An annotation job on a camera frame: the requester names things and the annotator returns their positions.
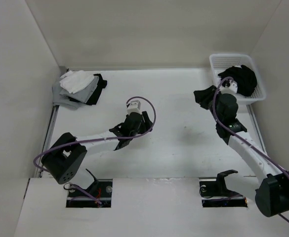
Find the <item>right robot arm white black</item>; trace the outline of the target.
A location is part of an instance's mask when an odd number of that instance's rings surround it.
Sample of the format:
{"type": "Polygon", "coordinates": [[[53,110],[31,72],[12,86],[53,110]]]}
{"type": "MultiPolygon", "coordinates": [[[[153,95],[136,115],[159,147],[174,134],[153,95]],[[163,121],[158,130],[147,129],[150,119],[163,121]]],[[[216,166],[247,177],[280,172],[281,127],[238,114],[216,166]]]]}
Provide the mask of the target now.
{"type": "Polygon", "coordinates": [[[211,86],[206,89],[200,105],[213,115],[218,136],[256,176],[256,181],[248,181],[236,170],[228,170],[227,175],[215,183],[216,191],[223,196],[234,191],[253,200],[266,217],[289,211],[289,171],[271,161],[254,143],[247,129],[236,118],[236,98],[231,94],[221,94],[215,86],[211,86]]]}

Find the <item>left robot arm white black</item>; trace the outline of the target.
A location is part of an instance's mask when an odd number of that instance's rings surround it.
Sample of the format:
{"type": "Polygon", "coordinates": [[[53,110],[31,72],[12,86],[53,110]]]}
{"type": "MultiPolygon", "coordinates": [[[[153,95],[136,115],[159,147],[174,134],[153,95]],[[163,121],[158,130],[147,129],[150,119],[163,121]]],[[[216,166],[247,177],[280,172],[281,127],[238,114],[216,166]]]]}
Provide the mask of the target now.
{"type": "Polygon", "coordinates": [[[104,133],[86,137],[64,133],[52,145],[52,151],[42,157],[42,164],[58,184],[78,186],[86,197],[91,197],[97,191],[97,179],[88,169],[81,168],[86,156],[120,150],[135,136],[150,132],[153,125],[148,113],[143,111],[130,113],[124,122],[104,133]]]}

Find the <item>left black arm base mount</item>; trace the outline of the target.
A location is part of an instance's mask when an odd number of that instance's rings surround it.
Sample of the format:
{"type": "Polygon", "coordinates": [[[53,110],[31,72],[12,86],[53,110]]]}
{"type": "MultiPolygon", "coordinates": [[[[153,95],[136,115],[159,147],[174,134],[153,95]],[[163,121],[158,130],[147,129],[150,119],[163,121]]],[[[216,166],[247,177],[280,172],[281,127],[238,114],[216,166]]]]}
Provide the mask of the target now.
{"type": "Polygon", "coordinates": [[[67,208],[111,208],[113,180],[97,179],[88,169],[86,170],[93,178],[91,185],[82,192],[80,189],[65,184],[63,189],[68,192],[67,208]]]}

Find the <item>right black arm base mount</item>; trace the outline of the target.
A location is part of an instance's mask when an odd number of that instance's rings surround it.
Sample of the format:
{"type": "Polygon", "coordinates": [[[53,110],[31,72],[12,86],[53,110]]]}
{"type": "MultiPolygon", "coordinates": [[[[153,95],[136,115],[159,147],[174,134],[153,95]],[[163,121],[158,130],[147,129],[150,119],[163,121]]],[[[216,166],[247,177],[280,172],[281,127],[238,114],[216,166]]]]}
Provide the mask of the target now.
{"type": "Polygon", "coordinates": [[[235,173],[237,174],[238,172],[227,170],[218,173],[215,179],[201,179],[199,181],[199,194],[202,197],[202,207],[248,207],[247,199],[244,196],[226,187],[225,178],[235,173]]]}

